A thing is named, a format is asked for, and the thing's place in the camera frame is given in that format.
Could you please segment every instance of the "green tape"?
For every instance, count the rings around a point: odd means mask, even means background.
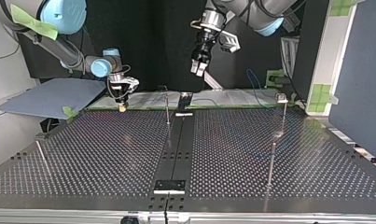
[[[55,25],[36,20],[23,9],[16,7],[15,5],[10,5],[10,11],[15,23],[28,27],[38,34],[47,36],[50,39],[57,39],[58,31]]]
[[[330,85],[314,84],[308,107],[309,112],[323,113],[330,102]]]
[[[70,106],[63,106],[63,113],[68,116],[68,118],[74,118],[76,117],[79,113],[74,111]]]
[[[348,16],[354,0],[332,0],[329,16]]]
[[[269,70],[267,71],[266,76],[266,87],[276,87],[276,88],[282,88],[283,84],[275,84],[274,82],[270,81],[270,77],[284,77],[285,73],[283,69],[280,70]]]

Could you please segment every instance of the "metal rod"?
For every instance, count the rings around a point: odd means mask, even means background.
[[[285,103],[285,106],[284,106],[284,116],[283,116],[283,120],[285,120],[286,109],[287,109],[287,103]]]
[[[269,168],[269,180],[267,182],[267,187],[271,188],[272,187],[272,170],[274,168],[274,158],[275,158],[275,148],[276,144],[272,143],[272,156],[270,158],[270,168]]]
[[[42,150],[42,147],[40,146],[39,141],[36,141],[36,145],[38,146],[38,149],[39,149],[40,155],[42,156],[42,159],[45,161],[46,157],[45,157],[45,154],[43,153],[43,150]]]
[[[168,103],[168,92],[165,92],[165,111],[167,113],[167,125],[170,125],[170,110],[169,110],[169,103]]]

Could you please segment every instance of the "black backdrop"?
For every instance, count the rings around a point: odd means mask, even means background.
[[[197,34],[189,24],[201,16],[205,2],[87,0],[86,27],[90,38],[85,36],[83,51],[93,53],[91,43],[98,55],[102,54],[102,49],[121,49],[123,62],[132,66],[129,76],[141,81],[139,90],[153,91],[159,85],[167,85],[170,90],[199,91],[202,82],[189,72],[190,54]],[[239,36],[242,49],[228,54],[215,46],[211,75],[226,88],[252,88],[245,74],[246,68],[252,68],[264,86],[266,71],[282,68],[279,51],[282,29],[270,37],[263,37],[235,18],[226,30]],[[79,45],[80,33],[70,39]],[[32,77],[70,76],[60,69],[57,60],[29,41],[21,47]]]

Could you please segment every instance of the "metal frame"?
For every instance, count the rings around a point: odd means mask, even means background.
[[[192,164],[193,136],[196,111],[191,111],[192,117],[173,117],[172,128],[170,129],[169,141],[163,147],[163,154],[166,158],[158,164],[157,172],[153,181],[159,179],[187,180],[189,186],[190,167]],[[62,131],[68,124],[63,124],[53,130],[50,137]],[[331,131],[324,130],[330,140],[341,150],[346,150],[350,160],[359,167],[369,170],[369,173],[376,178],[376,167],[369,161],[360,159],[359,154],[353,151],[341,139]],[[36,150],[32,144],[23,152]],[[0,166],[0,174],[9,165],[18,160],[9,160]],[[343,202],[343,201],[294,201],[294,200],[214,200],[208,202],[197,202],[190,198],[188,189],[185,195],[155,195],[150,194],[150,202],[129,201],[127,198],[103,198],[93,200],[88,198],[71,197],[70,199],[41,200],[33,197],[14,197],[6,200],[6,196],[0,196],[0,204],[6,209],[0,209],[0,222],[12,223],[119,223],[126,216],[138,217],[143,223],[164,223],[167,214],[168,220],[178,223],[235,223],[236,221],[252,223],[376,223],[376,201],[364,202]],[[47,209],[30,209],[30,204],[47,204]],[[134,203],[140,209],[132,210],[126,203]]]

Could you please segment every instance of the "black cable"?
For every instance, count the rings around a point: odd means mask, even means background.
[[[285,67],[285,73],[286,73],[286,76],[289,78],[289,80],[290,80],[290,84],[292,85],[293,90],[294,90],[295,93],[298,95],[298,97],[300,98],[301,102],[302,102],[303,105],[304,105],[304,108],[306,109],[306,108],[307,108],[307,105],[306,105],[306,103],[303,102],[303,98],[301,98],[301,96],[300,96],[298,90],[296,89],[295,85],[293,84],[292,77],[289,75],[289,72],[287,71],[286,61],[285,61],[285,57],[284,57],[284,53],[283,53],[283,49],[282,49],[281,46],[280,46],[280,50],[281,50],[281,58],[282,58],[282,61],[283,61],[283,65],[284,65],[284,67]]]
[[[220,14],[222,14],[224,17],[226,17],[226,13],[220,9],[222,6],[218,5],[218,4],[215,2],[215,0],[211,0],[211,2],[212,2],[212,4],[214,5],[216,11],[219,12]]]
[[[254,2],[254,0],[249,0],[248,2],[248,15],[246,16],[246,25],[249,26],[249,18],[251,17],[251,9],[252,9],[252,3]]]
[[[83,30],[83,27],[82,27],[82,35],[80,36],[80,46],[79,46],[80,52],[82,52],[82,50],[83,50],[84,38],[85,38],[85,31]]]
[[[20,44],[17,46],[17,48],[15,49],[15,51],[9,53],[8,55],[1,56],[0,59],[5,59],[5,58],[8,58],[8,57],[10,57],[10,56],[13,56],[14,54],[17,53],[17,51],[19,51],[19,48],[20,48]]]
[[[307,0],[303,0],[295,9],[293,9],[288,14],[285,14],[285,15],[275,15],[275,14],[270,13],[270,11],[267,10],[267,8],[265,8],[265,6],[263,4],[263,0],[255,0],[255,3],[257,4],[258,8],[261,11],[263,11],[264,14],[266,14],[266,15],[272,17],[272,18],[284,18],[284,17],[288,17],[288,16],[292,15],[293,13],[297,12],[306,2],[307,2]]]

